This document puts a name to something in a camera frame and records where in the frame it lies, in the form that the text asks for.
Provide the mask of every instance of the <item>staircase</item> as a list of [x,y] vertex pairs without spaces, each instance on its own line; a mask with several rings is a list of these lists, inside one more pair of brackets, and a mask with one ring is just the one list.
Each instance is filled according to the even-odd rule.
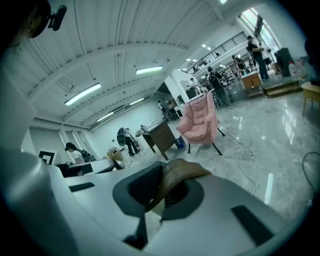
[[267,88],[263,88],[264,94],[267,95],[270,99],[284,95],[294,94],[301,91],[302,88],[297,80],[284,82]]

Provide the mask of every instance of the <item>window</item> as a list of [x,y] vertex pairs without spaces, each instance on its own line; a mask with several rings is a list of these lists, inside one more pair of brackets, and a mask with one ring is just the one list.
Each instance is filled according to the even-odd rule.
[[[258,12],[256,9],[251,8],[242,13],[240,19],[248,26],[248,28],[254,32],[256,29],[257,21],[258,21]],[[276,43],[274,38],[274,33],[268,23],[263,19],[262,20],[262,28],[259,33],[263,43],[267,48],[271,49],[271,55],[273,60],[276,60],[275,52],[279,50],[279,45]]]

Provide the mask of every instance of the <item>black device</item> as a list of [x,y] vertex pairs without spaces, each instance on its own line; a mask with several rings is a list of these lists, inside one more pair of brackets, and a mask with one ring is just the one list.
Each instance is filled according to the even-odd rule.
[[51,12],[49,16],[49,25],[48,29],[53,29],[53,31],[57,31],[60,29],[62,20],[67,12],[67,7],[65,5],[60,5],[57,12]]

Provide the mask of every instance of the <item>marble floor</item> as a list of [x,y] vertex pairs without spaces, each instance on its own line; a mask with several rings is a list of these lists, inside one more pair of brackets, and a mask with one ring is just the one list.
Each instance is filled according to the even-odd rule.
[[[233,181],[251,193],[255,183],[241,171],[241,166],[258,183],[254,194],[262,201],[265,200],[268,175],[271,173],[273,187],[268,205],[285,220],[291,221],[302,214],[304,205],[313,195],[302,170],[302,159],[308,152],[320,152],[319,106],[315,103],[312,109],[308,102],[305,117],[302,117],[302,106],[301,92],[273,99],[260,97],[235,102],[233,109],[222,108],[217,111],[220,127],[226,134],[222,137],[217,133],[215,141],[222,156],[211,145],[193,144],[190,154],[187,153],[187,147],[177,149],[174,145],[166,152],[168,161],[183,158],[200,163],[214,175]],[[177,121],[169,123],[176,138],[180,136],[176,130],[177,124]],[[244,147],[236,139],[242,139],[257,153],[255,160],[259,167],[253,163],[250,155],[243,154]],[[165,162],[157,149],[153,153],[146,144],[141,144],[142,152],[132,157],[130,167],[146,162]],[[126,152],[124,156],[128,166]],[[308,156],[305,170],[314,186],[319,188],[319,157]]]

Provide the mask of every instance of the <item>ceiling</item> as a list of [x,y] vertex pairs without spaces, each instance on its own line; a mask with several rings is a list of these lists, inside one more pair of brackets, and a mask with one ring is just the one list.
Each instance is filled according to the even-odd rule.
[[[58,31],[45,29],[3,58],[4,73],[38,111],[38,117],[93,128],[97,119],[151,97],[202,39],[240,0],[50,0],[67,6]],[[252,0],[242,1],[239,13]],[[137,69],[163,66],[154,73]],[[64,102],[100,83],[70,106]]]

